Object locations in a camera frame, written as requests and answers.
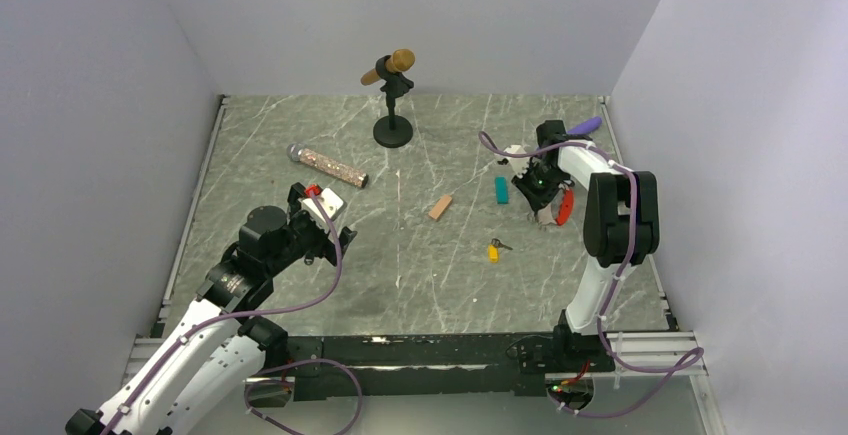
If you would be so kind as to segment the red carabiner keyring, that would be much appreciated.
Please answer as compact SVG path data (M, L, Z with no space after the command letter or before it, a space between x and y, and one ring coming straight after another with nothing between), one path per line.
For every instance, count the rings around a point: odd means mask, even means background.
M570 219L574 209L574 193L570 188L563 191L561 203L555 217L555 223L558 226L563 226Z

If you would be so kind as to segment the yellow tag key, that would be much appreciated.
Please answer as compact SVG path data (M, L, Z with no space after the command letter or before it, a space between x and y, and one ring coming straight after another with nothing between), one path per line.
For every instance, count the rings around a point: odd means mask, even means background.
M500 239L493 238L487 248L487 256L491 263L498 263L501 258L502 251L512 251L513 248L504 244Z

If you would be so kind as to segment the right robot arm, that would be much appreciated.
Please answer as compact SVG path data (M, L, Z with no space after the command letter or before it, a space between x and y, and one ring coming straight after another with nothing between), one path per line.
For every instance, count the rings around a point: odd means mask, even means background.
M599 334L620 285L659 245L657 181L649 171L633 171L603 152L589 137L572 135L559 120L536 128L538 148L527 154L519 145L507 152L513 185L536 216L568 183L586 190L584 247L589 255L578 290L565 309L571 332L551 345L553 361L572 371L591 353L584 336Z

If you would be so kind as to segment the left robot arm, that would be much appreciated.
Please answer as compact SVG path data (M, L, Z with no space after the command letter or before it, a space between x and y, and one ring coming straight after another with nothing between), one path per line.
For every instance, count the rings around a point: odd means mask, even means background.
M356 234L335 222L332 189L292 185L287 208L253 209L171 334L98 409L80 409L68 434L185 434L238 383L279 372L288 334L261 305L292 264L323 258L336 269Z

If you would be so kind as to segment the teal block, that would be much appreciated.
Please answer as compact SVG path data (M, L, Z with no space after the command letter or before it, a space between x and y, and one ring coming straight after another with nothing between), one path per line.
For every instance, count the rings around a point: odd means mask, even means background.
M494 189L495 189L495 197L496 203L499 205L504 205L509 203L509 189L508 183L505 177L496 177L494 180Z

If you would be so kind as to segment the purple microphone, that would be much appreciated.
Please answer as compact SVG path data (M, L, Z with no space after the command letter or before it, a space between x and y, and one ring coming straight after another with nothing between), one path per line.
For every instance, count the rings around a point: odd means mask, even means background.
M568 130L572 135L588 135L601 127L603 119L599 116L591 117L584 120Z

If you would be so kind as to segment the glitter microphone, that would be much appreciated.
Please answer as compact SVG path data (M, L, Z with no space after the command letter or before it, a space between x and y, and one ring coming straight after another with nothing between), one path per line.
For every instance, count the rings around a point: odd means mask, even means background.
M290 144L287 147L287 156L295 163L309 166L359 189L365 188L369 182L369 176L365 171L318 153L303 144Z

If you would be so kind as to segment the wooden block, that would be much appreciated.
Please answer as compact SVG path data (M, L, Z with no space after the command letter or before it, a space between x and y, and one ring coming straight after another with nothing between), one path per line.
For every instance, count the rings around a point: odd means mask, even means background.
M443 195L439 198L439 200L435 203L435 205L428 212L428 216L434 220L439 221L447 209L451 206L453 202L453 197L451 195Z

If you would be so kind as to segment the black microphone stand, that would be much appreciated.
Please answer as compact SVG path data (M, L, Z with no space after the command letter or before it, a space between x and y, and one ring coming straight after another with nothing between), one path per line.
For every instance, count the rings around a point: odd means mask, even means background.
M385 148L399 148L413 138L413 127L408 119L396 114L396 101L414 88L414 82L405 72L388 75L380 90L385 95L388 114L380 118L373 127L375 141Z

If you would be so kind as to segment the gold microphone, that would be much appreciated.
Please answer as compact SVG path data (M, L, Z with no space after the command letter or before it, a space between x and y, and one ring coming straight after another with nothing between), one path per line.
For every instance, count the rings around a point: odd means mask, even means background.
M363 74L360 83L368 86L385 80L388 75L402 74L416 62L416 56L410 49L401 48L377 60L375 67Z

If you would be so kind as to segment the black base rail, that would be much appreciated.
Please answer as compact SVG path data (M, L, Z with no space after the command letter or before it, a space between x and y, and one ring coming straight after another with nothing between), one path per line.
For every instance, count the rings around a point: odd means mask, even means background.
M291 337L250 376L250 400L321 401L508 392L544 396L567 379L588 381L615 363L594 336L550 332Z

